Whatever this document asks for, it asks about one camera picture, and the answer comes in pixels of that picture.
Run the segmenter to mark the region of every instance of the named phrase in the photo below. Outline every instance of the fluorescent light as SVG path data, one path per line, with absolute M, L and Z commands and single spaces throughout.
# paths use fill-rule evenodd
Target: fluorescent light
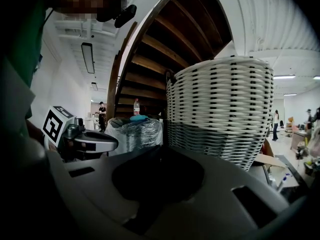
M 94 74 L 95 66 L 94 66 L 94 55 L 92 50 L 92 44 L 83 42 L 81 44 L 81 48 L 82 48 L 82 54 L 83 54 L 86 70 L 88 71 L 89 74 Z
M 273 77 L 273 79 L 292 79 L 292 78 L 295 78 L 296 75 L 294 74 L 288 74 L 288 75 L 275 75 Z
M 95 91 L 98 91 L 98 86 L 97 86 L 97 83 L 96 82 L 92 82 L 92 88 L 95 90 Z

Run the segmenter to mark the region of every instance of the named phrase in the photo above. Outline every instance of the white wicker basket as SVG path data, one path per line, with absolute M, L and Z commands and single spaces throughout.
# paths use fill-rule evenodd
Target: white wicker basket
M 271 120 L 274 72 L 263 60 L 225 57 L 167 82 L 169 146 L 218 156 L 248 170 Z

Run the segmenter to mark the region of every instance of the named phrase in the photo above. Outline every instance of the plastic wrap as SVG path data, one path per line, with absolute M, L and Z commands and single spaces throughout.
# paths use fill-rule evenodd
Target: plastic wrap
M 132 121 L 118 128 L 108 123 L 105 133 L 119 142 L 118 148 L 109 152 L 109 156 L 163 144 L 163 127 L 161 122 L 155 119 Z

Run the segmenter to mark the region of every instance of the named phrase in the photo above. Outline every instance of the person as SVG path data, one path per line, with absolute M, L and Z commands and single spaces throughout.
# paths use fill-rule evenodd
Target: person
M 314 122 L 314 129 L 320 127 L 320 107 L 316 109 L 313 122 Z
M 12 24 L 2 31 L 6 32 L 2 46 L 5 50 L 1 54 L 2 68 L 8 71 L 13 69 L 28 88 L 31 87 L 40 60 L 43 28 L 48 19 L 47 9 L 53 8 L 56 12 L 72 14 L 74 17 L 88 14 L 92 17 L 99 14 L 113 15 L 121 10 L 119 0 L 1 0 L 1 5 L 5 8 L 3 19 Z M 27 121 L 32 116 L 31 109 L 22 116 L 25 116 L 26 122 L 21 125 L 20 134 L 35 138 L 41 136 L 36 138 L 41 143 L 41 130 Z
M 106 130 L 106 114 L 107 114 L 107 109 L 105 108 L 104 103 L 101 101 L 100 103 L 100 108 L 99 108 L 99 124 L 100 124 L 100 132 L 104 133 Z
M 273 141 L 276 141 L 278 139 L 277 136 L 277 128 L 278 128 L 278 124 L 279 124 L 279 113 L 278 110 L 275 111 L 274 116 L 273 116 L 273 120 L 274 120 L 274 126 L 273 126 Z
M 308 119 L 307 121 L 305 121 L 305 132 L 306 132 L 306 135 L 308 136 L 308 140 L 310 139 L 311 137 L 311 130 L 312 130 L 312 116 L 311 116 L 311 109 L 308 109 L 307 111 L 307 114 L 308 114 Z

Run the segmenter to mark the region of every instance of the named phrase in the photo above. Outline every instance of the wooden staircase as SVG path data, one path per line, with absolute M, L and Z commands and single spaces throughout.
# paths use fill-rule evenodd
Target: wooden staircase
M 133 42 L 115 97 L 114 116 L 131 117 L 139 99 L 140 114 L 165 118 L 168 69 L 177 73 L 213 59 L 231 41 L 217 0 L 162 0 Z

